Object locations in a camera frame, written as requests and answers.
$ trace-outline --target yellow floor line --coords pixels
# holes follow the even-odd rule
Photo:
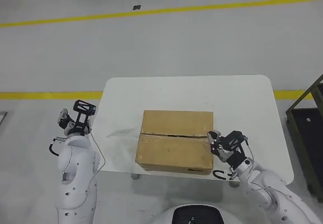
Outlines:
[[[297,100],[304,90],[275,90],[276,100]],[[98,100],[103,92],[0,92],[0,100]]]
[[[155,14],[174,13],[174,12],[221,10],[221,9],[226,9],[226,8],[272,6],[275,4],[291,4],[291,3],[301,3],[301,2],[311,2],[311,1],[315,1],[315,0],[267,0],[267,1],[257,1],[257,2],[237,2],[237,3],[226,3],[226,4],[213,4],[213,5],[209,5],[209,6],[188,6],[188,7],[178,7],[178,8],[163,8],[163,9],[159,9],[159,10],[145,10],[145,11],[141,10],[141,11],[121,12],[121,13],[111,13],[111,14],[77,16],[77,17],[68,17],[68,18],[52,18],[52,19],[48,19],[48,20],[11,22],[11,23],[6,23],[6,24],[0,24],[0,28],[12,27],[12,26],[30,26],[30,25],[38,25],[38,24],[52,24],[52,23],[57,23],[57,22],[100,20],[103,18],[155,15]]]
[[[0,92],[0,100],[99,100],[103,92]]]

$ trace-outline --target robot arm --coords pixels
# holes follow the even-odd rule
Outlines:
[[[60,154],[49,150],[58,156],[58,169],[63,172],[59,185],[60,204],[57,206],[58,223],[77,224],[93,223],[97,200],[97,181],[94,178],[98,172],[100,156],[91,146],[89,116],[94,115],[96,106],[76,101],[73,108],[78,112],[74,121],[66,109],[60,113],[58,124],[64,129],[66,138],[55,138],[63,141]]]
[[[231,166],[231,180],[238,176],[241,187],[259,207],[263,208],[268,219],[274,224],[321,224],[322,222],[305,202],[285,184],[275,172],[247,158],[242,149],[247,137],[233,131],[226,137],[218,131],[208,133],[211,153]]]

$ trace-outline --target box flap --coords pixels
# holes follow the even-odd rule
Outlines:
[[[206,137],[212,129],[213,112],[146,110],[141,133]]]
[[[212,170],[213,155],[206,138],[183,138],[141,134],[135,161],[142,165],[162,165]]]

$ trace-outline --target gray floor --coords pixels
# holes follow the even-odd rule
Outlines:
[[[8,111],[0,126],[0,223],[56,223],[54,205],[61,173],[57,172],[57,158],[49,153],[48,146],[55,136],[63,134],[55,122],[60,110],[71,110],[73,102],[0,100],[0,111]],[[285,127],[284,112],[291,103],[277,102],[294,169],[289,188],[323,220],[323,204],[318,204],[307,191]],[[145,223],[161,211],[187,202],[217,205],[245,223],[268,223],[258,207],[226,182],[160,176],[132,180],[129,174],[111,172],[101,172],[97,179],[95,223]]]
[[[0,23],[250,0],[0,0]],[[112,77],[323,73],[323,0],[0,29],[0,92],[101,91]]]

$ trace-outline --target cardboard box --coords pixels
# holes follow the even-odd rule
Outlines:
[[[146,110],[135,161],[145,170],[209,174],[210,130],[212,112]]]

